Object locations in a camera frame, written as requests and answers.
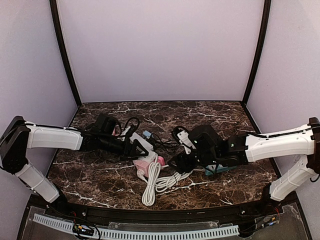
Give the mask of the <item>black frame post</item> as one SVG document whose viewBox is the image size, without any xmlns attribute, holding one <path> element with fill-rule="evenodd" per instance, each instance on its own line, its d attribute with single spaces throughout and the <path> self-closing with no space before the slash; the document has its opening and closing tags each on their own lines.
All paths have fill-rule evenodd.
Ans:
<svg viewBox="0 0 320 240">
<path fill-rule="evenodd" d="M 51 17 L 52 17 L 52 21 L 53 21 L 55 36 L 56 36 L 62 64 L 64 67 L 64 71 L 65 71 L 65 74 L 66 74 L 66 77 L 68 80 L 68 84 L 69 84 L 73 99 L 75 101 L 75 104 L 79 108 L 82 105 L 82 101 L 80 98 L 78 88 L 76 86 L 75 78 L 73 76 L 71 64 L 69 61 L 69 56 L 67 53 L 66 44 L 64 41 L 62 25 L 61 25 L 60 16 L 59 16 L 59 10 L 58 10 L 58 1 L 57 0 L 49 0 L 49 5 L 50 5 L 50 11 L 51 11 Z"/>
<path fill-rule="evenodd" d="M 258 72 L 258 67 L 261 59 L 261 55 L 263 52 L 263 47 L 265 43 L 265 38 L 267 34 L 267 29 L 268 29 L 268 22 L 269 22 L 269 17 L 270 17 L 270 11 L 271 11 L 271 0 L 265 0 L 263 2 L 263 11 L 262 11 L 262 17 L 261 17 L 261 24 L 259 28 L 259 34 L 258 34 L 258 39 L 257 39 L 257 44 L 256 44 L 256 49 L 252 61 L 252 66 L 251 70 L 249 73 L 247 85 L 244 91 L 244 95 L 241 101 L 241 105 L 243 108 L 246 108 L 248 105 L 248 101 L 250 99 L 250 95 L 254 86 L 254 82 L 256 79 L 256 75 Z"/>
</svg>

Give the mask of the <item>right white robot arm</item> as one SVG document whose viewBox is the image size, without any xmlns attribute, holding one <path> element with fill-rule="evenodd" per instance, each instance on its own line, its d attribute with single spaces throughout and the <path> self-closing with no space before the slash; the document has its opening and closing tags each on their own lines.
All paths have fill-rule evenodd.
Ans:
<svg viewBox="0 0 320 240">
<path fill-rule="evenodd" d="M 293 129 L 265 134 L 245 132 L 226 140 L 211 125 L 199 125 L 191 131 L 177 126 L 171 134 L 184 147 L 184 151 L 168 161 L 180 174 L 209 166 L 214 166 L 212 171 L 216 173 L 219 165 L 231 168 L 263 159 L 299 155 L 287 173 L 263 189 L 265 202 L 281 202 L 320 173 L 320 121 L 316 117 Z"/>
</svg>

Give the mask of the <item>white and pink cube socket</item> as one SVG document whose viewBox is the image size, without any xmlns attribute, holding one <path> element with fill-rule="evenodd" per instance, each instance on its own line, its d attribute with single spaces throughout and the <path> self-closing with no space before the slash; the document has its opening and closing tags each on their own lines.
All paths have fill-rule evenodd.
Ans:
<svg viewBox="0 0 320 240">
<path fill-rule="evenodd" d="M 138 171 L 142 171 L 145 177 L 149 176 L 149 166 L 154 162 L 160 163 L 163 167 L 165 166 L 165 159 L 162 156 L 159 156 L 156 152 L 149 152 L 148 156 L 139 157 L 137 160 L 133 160 L 133 164 L 135 165 Z"/>
</svg>

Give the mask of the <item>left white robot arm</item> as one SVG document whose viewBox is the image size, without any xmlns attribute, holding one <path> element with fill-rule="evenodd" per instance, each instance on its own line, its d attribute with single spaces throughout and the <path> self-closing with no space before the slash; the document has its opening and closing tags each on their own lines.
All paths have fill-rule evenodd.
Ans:
<svg viewBox="0 0 320 240">
<path fill-rule="evenodd" d="M 126 124 L 120 129 L 116 118 L 103 113 L 86 128 L 36 124 L 15 116 L 0 138 L 0 168 L 19 178 L 47 203 L 64 202 L 64 194 L 27 159 L 27 150 L 102 150 L 124 159 L 154 162 L 158 155 L 153 146 L 136 133 L 138 127 Z M 120 129 L 120 134 L 116 134 L 116 129 Z"/>
</svg>

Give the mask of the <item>white power strip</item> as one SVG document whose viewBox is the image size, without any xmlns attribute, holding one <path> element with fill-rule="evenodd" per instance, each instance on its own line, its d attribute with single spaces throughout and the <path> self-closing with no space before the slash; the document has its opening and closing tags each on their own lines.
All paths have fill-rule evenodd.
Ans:
<svg viewBox="0 0 320 240">
<path fill-rule="evenodd" d="M 136 132 L 133 133 L 133 135 L 130 137 L 130 141 L 133 142 L 134 140 L 138 140 L 139 143 L 147 150 L 147 151 L 153 151 L 154 147 L 152 144 L 150 144 L 148 141 L 146 141 L 143 137 L 138 135 Z"/>
</svg>

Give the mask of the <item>right black frame post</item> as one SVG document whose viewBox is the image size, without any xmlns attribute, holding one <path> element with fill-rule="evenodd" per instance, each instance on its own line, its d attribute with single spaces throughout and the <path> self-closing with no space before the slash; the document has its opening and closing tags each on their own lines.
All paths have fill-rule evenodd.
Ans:
<svg viewBox="0 0 320 240">
<path fill-rule="evenodd" d="M 248 101 L 250 99 L 250 95 L 254 86 L 254 82 L 256 79 L 256 75 L 258 72 L 258 67 L 261 59 L 261 55 L 263 52 L 263 47 L 265 43 L 265 38 L 267 34 L 267 29 L 268 29 L 268 22 L 269 22 L 269 17 L 270 17 L 270 11 L 271 11 L 271 0 L 265 0 L 263 2 L 263 11 L 262 11 L 262 17 L 261 17 L 261 24 L 259 28 L 259 34 L 258 34 L 258 39 L 257 39 L 257 44 L 256 44 L 256 49 L 252 61 L 252 66 L 251 70 L 249 73 L 247 85 L 244 91 L 244 95 L 241 101 L 241 105 L 243 108 L 246 108 L 248 105 Z"/>
</svg>

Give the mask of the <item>teal power strip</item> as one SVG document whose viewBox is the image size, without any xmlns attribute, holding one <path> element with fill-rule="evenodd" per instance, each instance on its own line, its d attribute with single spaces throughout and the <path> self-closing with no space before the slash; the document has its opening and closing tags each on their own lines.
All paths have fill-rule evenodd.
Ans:
<svg viewBox="0 0 320 240">
<path fill-rule="evenodd" d="M 206 176 L 211 176 L 214 174 L 222 173 L 222 172 L 227 172 L 229 170 L 233 170 L 236 167 L 227 167 L 227 166 L 222 166 L 222 165 L 208 165 L 204 168 L 204 172 Z"/>
</svg>

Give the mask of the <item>left black frame post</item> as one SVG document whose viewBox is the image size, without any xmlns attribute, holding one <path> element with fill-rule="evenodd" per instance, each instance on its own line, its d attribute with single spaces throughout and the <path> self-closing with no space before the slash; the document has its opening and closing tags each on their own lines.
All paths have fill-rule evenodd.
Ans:
<svg viewBox="0 0 320 240">
<path fill-rule="evenodd" d="M 64 67 L 64 71 L 65 71 L 65 74 L 66 74 L 66 77 L 68 80 L 68 84 L 69 84 L 73 99 L 75 101 L 75 104 L 79 108 L 82 105 L 82 101 L 80 98 L 78 88 L 76 86 L 75 78 L 73 76 L 71 64 L 69 61 L 69 56 L 67 53 L 66 44 L 64 41 L 62 25 L 61 25 L 60 16 L 59 16 L 59 10 L 58 10 L 58 1 L 57 0 L 49 0 L 49 5 L 50 5 L 50 11 L 51 11 L 51 17 L 52 17 L 52 21 L 53 21 L 55 36 L 56 36 L 62 64 Z"/>
</svg>

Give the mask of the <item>light blue charger plug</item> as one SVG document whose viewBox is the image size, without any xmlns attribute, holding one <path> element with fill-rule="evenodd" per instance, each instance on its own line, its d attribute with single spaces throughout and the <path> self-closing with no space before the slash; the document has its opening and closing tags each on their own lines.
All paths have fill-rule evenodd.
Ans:
<svg viewBox="0 0 320 240">
<path fill-rule="evenodd" d="M 153 134 L 152 134 L 151 132 L 145 130 L 145 131 L 143 132 L 143 136 L 144 136 L 146 139 L 150 139 L 150 138 L 153 137 Z"/>
</svg>

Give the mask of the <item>small circuit board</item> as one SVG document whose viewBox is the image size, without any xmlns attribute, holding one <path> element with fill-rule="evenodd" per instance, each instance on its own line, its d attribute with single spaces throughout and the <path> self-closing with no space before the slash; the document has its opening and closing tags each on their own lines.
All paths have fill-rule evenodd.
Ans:
<svg viewBox="0 0 320 240">
<path fill-rule="evenodd" d="M 74 224 L 72 227 L 72 232 L 79 235 L 93 236 L 95 231 L 90 226 L 83 224 Z"/>
</svg>

